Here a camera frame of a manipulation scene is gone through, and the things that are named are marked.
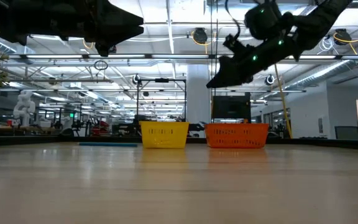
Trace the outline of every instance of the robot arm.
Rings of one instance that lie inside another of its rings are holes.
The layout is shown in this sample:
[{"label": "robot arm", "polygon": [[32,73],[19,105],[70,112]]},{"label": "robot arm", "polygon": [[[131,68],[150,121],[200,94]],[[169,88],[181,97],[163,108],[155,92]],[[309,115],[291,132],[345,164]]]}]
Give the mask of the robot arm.
[{"label": "robot arm", "polygon": [[[307,16],[281,15],[275,0],[265,0],[246,14],[245,24],[253,37],[263,40],[259,46],[243,46],[229,35],[223,45],[234,53],[233,58],[219,58],[220,69],[207,84],[208,88],[241,85],[269,66],[293,55],[299,60],[305,50],[314,48],[327,34],[339,15],[352,0],[325,0]],[[296,31],[290,35],[291,28]]]}]

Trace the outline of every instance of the ceiling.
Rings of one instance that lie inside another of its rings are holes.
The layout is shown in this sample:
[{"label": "ceiling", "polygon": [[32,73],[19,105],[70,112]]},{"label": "ceiling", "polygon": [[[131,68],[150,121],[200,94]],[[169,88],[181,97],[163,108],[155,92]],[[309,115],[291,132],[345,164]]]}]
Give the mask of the ceiling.
[{"label": "ceiling", "polygon": [[[228,34],[235,34],[237,32],[237,27],[233,23],[230,15],[222,7],[223,1],[218,1],[219,7],[218,12],[216,12],[216,7],[211,8],[208,4],[205,5],[203,0],[168,0],[170,5],[167,10],[167,4],[165,1],[161,0],[109,0],[112,4],[129,11],[135,15],[144,18],[145,22],[145,32],[132,38],[130,40],[124,41],[117,45],[117,54],[230,54],[225,47],[222,46],[225,36]],[[240,0],[230,0],[229,1],[229,10],[233,17],[238,21],[244,19],[244,14],[247,10],[253,6],[252,1],[243,1],[248,2],[243,4],[240,3]],[[277,1],[282,12],[290,11],[295,15],[307,13],[311,6],[308,6],[309,1],[289,1],[289,0],[278,0]],[[170,41],[169,31],[170,27],[172,28],[172,37],[173,41]],[[203,27],[208,34],[209,40],[211,42],[207,47],[202,45],[197,45],[193,42],[191,38],[191,32],[196,27]],[[259,45],[261,41],[255,40],[250,36],[249,31],[245,28],[244,25],[241,25],[241,35],[240,39],[243,44],[250,45]],[[346,9],[339,19],[336,21],[334,27],[329,31],[329,34],[334,34],[335,29],[345,28],[348,33],[351,34],[353,39],[358,39],[358,8]],[[3,40],[0,40],[3,44],[6,44],[12,48],[19,48],[17,44],[7,43]],[[356,50],[358,48],[358,42],[355,42],[353,45]],[[63,54],[63,55],[86,55],[86,54],[97,54],[96,49],[93,47],[92,43],[84,43],[82,39],[71,38],[68,42],[61,41],[58,37],[52,36],[43,36],[43,35],[33,35],[28,39],[28,48],[33,50],[35,54]],[[335,55],[335,54],[354,54],[349,45],[338,46],[334,45],[332,40],[324,40],[320,43],[319,46],[316,46],[313,50],[307,51],[305,55]],[[7,64],[2,65],[5,69],[11,71],[10,78],[12,80],[17,80],[21,78],[25,79],[48,79],[55,77],[56,79],[77,79],[77,82],[70,83],[57,83],[56,85],[50,85],[47,82],[26,82],[20,83],[17,82],[19,87],[27,86],[28,88],[46,88],[46,89],[71,89],[73,86],[75,88],[82,88],[84,90],[89,89],[110,89],[110,90],[130,90],[134,89],[135,85],[132,83],[132,78],[134,75],[138,74],[141,78],[176,78],[176,79],[186,79],[187,76],[187,65],[189,63],[198,63],[209,65],[209,69],[214,72],[215,70],[215,61],[211,63],[210,60],[156,60],[156,59],[130,59],[130,66],[128,66],[127,59],[107,59],[104,58],[105,62],[110,63],[111,65],[104,71],[99,72],[93,68],[93,63],[95,60],[68,60],[68,59],[38,59],[33,60],[33,65],[26,65],[24,63],[8,67],[9,64],[16,63],[14,60],[8,61]],[[53,64],[62,63],[61,66],[53,66]],[[295,63],[291,60],[286,60],[278,64],[278,73],[280,74],[281,80],[285,86],[286,83],[290,83],[295,78],[306,73],[307,71],[316,68],[322,64],[330,63],[322,60],[310,60],[300,63]],[[108,79],[109,82],[82,82],[82,80],[96,79],[96,74],[98,73],[97,79]],[[245,84],[242,86],[236,86],[235,90],[241,89],[251,89],[251,90],[270,90],[271,86],[266,86],[264,83],[265,77],[268,75],[274,75],[275,70],[274,66],[269,67],[268,70],[260,72],[255,75],[254,81],[250,84]],[[172,92],[150,92],[146,99],[179,99],[184,100],[184,93],[181,91],[180,84],[177,83],[154,83],[151,82],[145,87],[146,89],[176,89],[177,91]],[[126,108],[133,106],[135,101],[133,100],[136,96],[135,93],[118,93],[118,92],[95,92],[99,97],[95,101],[93,98],[86,96],[85,98],[79,98],[78,94],[75,92],[66,92],[59,93],[60,98],[66,98],[66,101],[56,101],[48,99],[50,102],[74,102],[82,101],[87,103],[102,103],[100,99],[105,99],[113,103],[119,102],[122,105],[126,104]],[[42,96],[55,96],[55,93],[41,93]],[[253,98],[259,98],[260,93],[253,94]],[[178,103],[177,105],[160,105],[162,108],[168,108],[166,111],[161,110],[161,113],[181,113],[183,106],[182,102],[171,102]],[[152,106],[144,105],[144,110],[151,110]],[[119,114],[128,114],[130,110],[124,110],[119,112]]]}]

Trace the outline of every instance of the table surface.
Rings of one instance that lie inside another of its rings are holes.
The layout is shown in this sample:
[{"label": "table surface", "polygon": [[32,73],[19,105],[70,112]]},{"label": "table surface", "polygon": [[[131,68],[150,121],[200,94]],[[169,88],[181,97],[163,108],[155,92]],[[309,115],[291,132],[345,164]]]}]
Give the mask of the table surface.
[{"label": "table surface", "polygon": [[4,146],[0,223],[358,224],[358,150]]}]

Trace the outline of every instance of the metal frame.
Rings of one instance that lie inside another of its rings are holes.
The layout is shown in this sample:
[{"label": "metal frame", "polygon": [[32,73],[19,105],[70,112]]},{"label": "metal frame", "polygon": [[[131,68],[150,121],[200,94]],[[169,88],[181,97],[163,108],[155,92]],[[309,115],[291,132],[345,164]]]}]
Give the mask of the metal frame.
[{"label": "metal frame", "polygon": [[[156,82],[156,83],[163,83],[161,80],[164,80],[164,82],[175,82],[175,84],[178,84],[177,82],[183,82],[185,84],[185,89],[180,88],[181,91],[185,92],[185,120],[186,120],[186,110],[187,110],[187,80],[185,79],[172,79],[172,78],[156,78],[156,79],[138,79],[136,83],[136,116],[139,118],[139,93],[149,84],[150,82]],[[146,83],[140,88],[140,83],[142,81],[145,81]]]}]

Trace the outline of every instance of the white robot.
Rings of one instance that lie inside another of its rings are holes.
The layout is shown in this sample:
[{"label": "white robot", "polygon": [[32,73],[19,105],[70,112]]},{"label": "white robot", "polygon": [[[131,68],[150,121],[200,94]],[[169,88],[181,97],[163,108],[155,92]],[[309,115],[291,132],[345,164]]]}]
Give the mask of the white robot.
[{"label": "white robot", "polygon": [[15,119],[22,117],[22,126],[27,127],[30,123],[30,113],[35,112],[35,103],[30,100],[31,91],[23,90],[17,97],[18,102],[13,109]]}]

